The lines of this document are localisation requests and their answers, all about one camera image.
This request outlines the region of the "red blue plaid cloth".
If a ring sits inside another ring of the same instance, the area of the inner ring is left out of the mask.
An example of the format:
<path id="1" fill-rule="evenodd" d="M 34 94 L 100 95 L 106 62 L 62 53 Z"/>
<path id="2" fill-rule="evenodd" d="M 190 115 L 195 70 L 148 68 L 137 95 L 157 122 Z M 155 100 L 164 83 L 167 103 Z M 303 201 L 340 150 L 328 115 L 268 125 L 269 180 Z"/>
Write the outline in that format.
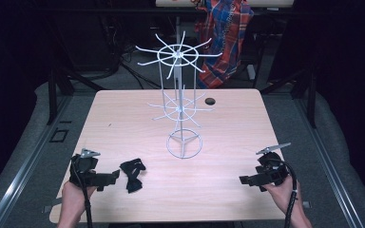
<path id="1" fill-rule="evenodd" d="M 237 72 L 242 42 L 254 12 L 247 0 L 204 0 L 201 10 L 206 12 L 206 18 L 197 22 L 195 31 L 201 43 L 211 39 L 202 52 L 221 56 L 203 59 L 197 85 L 217 88 Z"/>

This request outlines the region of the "person's right hand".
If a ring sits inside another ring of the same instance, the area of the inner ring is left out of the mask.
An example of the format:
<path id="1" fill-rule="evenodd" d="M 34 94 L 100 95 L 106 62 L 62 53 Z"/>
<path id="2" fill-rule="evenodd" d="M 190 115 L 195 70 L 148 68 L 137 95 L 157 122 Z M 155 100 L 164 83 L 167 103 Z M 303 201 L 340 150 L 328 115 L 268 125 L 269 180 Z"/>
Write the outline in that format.
<path id="1" fill-rule="evenodd" d="M 271 195 L 276 206 L 285 213 L 287 211 L 289 201 L 293 192 L 293 179 L 287 176 L 281 185 L 272 183 L 263 185 L 263 188 Z"/>

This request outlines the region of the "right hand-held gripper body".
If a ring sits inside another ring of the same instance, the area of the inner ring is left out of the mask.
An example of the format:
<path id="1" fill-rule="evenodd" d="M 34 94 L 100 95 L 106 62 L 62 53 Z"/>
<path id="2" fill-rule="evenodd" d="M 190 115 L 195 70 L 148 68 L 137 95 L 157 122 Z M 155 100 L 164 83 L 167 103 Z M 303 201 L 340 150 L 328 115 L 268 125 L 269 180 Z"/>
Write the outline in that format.
<path id="1" fill-rule="evenodd" d="M 263 185 L 269 183 L 281 185 L 288 176 L 286 165 L 277 150 L 289 145 L 288 142 L 267 146 L 257 152 L 259 166 L 256 167 L 257 175 L 252 178 L 252 184 L 258 186 L 261 192 L 265 191 Z"/>

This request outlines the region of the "person's left hand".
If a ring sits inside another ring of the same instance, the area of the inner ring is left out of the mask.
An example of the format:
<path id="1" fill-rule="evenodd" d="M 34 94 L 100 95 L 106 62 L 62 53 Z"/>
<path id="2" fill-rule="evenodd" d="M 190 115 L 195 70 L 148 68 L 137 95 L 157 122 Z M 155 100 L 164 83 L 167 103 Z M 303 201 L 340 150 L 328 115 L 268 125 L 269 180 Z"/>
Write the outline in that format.
<path id="1" fill-rule="evenodd" d="M 85 194 L 81 188 L 67 181 L 62 190 L 62 204 L 64 206 L 82 207 L 85 205 Z"/>

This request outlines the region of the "black metal stand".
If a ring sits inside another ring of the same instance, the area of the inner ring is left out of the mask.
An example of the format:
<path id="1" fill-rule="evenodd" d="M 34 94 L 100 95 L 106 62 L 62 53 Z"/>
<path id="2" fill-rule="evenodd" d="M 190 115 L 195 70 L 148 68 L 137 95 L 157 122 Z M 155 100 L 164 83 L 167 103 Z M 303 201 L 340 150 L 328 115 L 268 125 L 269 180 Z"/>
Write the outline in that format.
<path id="1" fill-rule="evenodd" d="M 51 19 L 45 19 L 44 23 L 52 52 L 50 74 L 48 76 L 48 124 L 52 124 L 59 114 L 57 89 L 60 89 L 60 92 L 65 96 L 72 96 L 75 92 L 75 88 L 70 81 L 71 79 L 76 80 L 95 91 L 104 90 L 104 88 L 93 83 L 73 69 L 73 64 L 67 54 L 67 49 L 60 39 L 59 31 L 54 26 L 53 21 Z"/>
<path id="2" fill-rule="evenodd" d="M 294 81 L 295 84 L 290 92 L 293 99 L 301 99 L 304 95 L 307 95 L 306 103 L 306 119 L 310 126 L 316 128 L 316 98 L 317 98 L 317 76 L 315 69 L 317 67 L 319 53 L 317 50 L 308 58 L 305 67 L 290 74 L 288 77 L 278 80 L 272 83 L 268 87 L 262 89 L 260 93 L 266 95 L 278 88 L 283 87 L 289 82 Z"/>

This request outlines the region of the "white wire display rack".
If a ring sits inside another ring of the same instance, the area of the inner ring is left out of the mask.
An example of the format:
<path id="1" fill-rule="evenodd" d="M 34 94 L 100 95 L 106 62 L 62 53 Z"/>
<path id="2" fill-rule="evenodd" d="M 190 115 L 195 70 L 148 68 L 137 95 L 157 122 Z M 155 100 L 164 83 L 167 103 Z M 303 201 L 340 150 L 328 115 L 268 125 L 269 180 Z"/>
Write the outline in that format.
<path id="1" fill-rule="evenodd" d="M 212 111 L 212 108 L 200 108 L 199 101 L 205 93 L 197 92 L 197 75 L 204 73 L 198 66 L 201 57 L 217 58 L 221 54 L 201 54 L 200 48 L 207 45 L 211 39 L 197 44 L 188 45 L 185 42 L 185 32 L 179 35 L 174 44 L 156 36 L 163 45 L 159 49 L 137 47 L 137 50 L 155 55 L 155 59 L 139 63 L 141 67 L 156 65 L 159 70 L 162 102 L 149 104 L 160 108 L 163 113 L 155 120 L 168 119 L 174 123 L 173 130 L 168 134 L 165 147 L 178 159 L 191 159 L 202 151 L 202 136 L 195 130 L 201 128 L 195 115 L 200 111 Z"/>

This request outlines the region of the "aluminium floor rail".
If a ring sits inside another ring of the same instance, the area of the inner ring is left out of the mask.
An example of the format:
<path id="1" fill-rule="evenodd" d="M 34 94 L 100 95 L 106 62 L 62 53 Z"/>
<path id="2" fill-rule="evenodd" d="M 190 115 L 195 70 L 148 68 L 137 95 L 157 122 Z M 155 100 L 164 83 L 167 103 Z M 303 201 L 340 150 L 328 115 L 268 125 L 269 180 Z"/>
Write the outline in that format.
<path id="1" fill-rule="evenodd" d="M 325 176 L 328 182 L 331 185 L 331 188 L 336 197 L 336 201 L 342 211 L 344 218 L 346 219 L 350 228 L 365 228 L 358 212 L 355 209 L 354 204 L 352 203 L 350 196 L 348 194 L 347 189 L 343 185 L 343 182 L 338 175 L 336 168 L 331 160 L 331 157 L 328 154 L 328 150 L 321 139 L 319 132 L 316 128 L 313 128 L 310 124 L 307 114 L 306 114 L 306 106 L 302 100 L 294 100 L 295 106 L 298 109 L 300 118 L 304 122 L 307 131 L 311 135 L 314 145 L 317 149 L 317 156 L 319 162 L 324 170 Z"/>
<path id="2" fill-rule="evenodd" d="M 0 225 L 6 221 L 28 183 L 42 156 L 43 147 L 48 143 L 48 138 L 54 132 L 55 125 L 65 113 L 70 101 L 71 97 L 68 96 L 60 99 L 57 114 L 51 124 L 48 124 L 48 100 L 37 99 L 29 122 L 0 174 Z"/>

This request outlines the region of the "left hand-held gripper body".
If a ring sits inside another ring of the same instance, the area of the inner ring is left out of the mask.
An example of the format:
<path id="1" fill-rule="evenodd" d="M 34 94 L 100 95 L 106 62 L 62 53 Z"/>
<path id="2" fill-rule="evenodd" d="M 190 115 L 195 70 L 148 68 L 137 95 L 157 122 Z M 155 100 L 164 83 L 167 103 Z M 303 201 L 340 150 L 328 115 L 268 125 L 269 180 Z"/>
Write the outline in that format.
<path id="1" fill-rule="evenodd" d="M 69 181 L 80 188 L 96 186 L 98 191 L 103 191 L 109 186 L 112 183 L 112 175 L 95 171 L 98 163 L 96 156 L 100 156 L 100 153 L 86 148 L 83 148 L 80 154 L 74 155 L 70 159 Z"/>

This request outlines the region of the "black bow tie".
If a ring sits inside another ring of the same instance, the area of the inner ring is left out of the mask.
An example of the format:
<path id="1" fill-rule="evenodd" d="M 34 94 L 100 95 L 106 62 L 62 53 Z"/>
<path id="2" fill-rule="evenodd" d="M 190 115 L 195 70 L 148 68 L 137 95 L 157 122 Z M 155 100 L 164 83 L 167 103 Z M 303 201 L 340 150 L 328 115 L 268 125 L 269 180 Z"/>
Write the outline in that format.
<path id="1" fill-rule="evenodd" d="M 146 170 L 146 167 L 140 158 L 125 161 L 120 165 L 120 168 L 127 175 L 126 190 L 129 194 L 143 188 L 143 183 L 138 179 L 138 176 Z"/>

